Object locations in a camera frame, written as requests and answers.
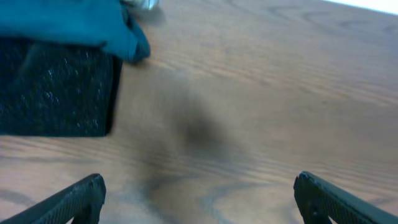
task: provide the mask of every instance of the wooden table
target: wooden table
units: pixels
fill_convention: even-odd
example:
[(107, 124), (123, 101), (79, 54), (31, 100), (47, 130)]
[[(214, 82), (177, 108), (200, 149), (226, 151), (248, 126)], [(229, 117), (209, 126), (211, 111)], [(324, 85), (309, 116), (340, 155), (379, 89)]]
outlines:
[(319, 0), (161, 2), (106, 138), (0, 137), (0, 220), (84, 176), (101, 223), (302, 223), (308, 170), (398, 215), (398, 18)]

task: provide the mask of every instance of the black speckled box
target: black speckled box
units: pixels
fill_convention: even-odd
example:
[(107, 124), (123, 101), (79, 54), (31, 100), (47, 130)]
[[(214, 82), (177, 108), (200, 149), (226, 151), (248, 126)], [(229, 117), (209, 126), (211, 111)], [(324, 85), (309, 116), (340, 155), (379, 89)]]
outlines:
[(99, 49), (0, 38), (0, 134), (105, 136), (121, 65)]

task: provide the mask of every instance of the teal cloth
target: teal cloth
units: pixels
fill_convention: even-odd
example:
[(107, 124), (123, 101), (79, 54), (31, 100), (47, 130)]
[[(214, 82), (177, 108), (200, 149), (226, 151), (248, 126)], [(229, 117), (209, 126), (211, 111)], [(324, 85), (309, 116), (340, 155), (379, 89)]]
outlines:
[(0, 36), (99, 47), (130, 62), (148, 41), (118, 0), (1, 0)]

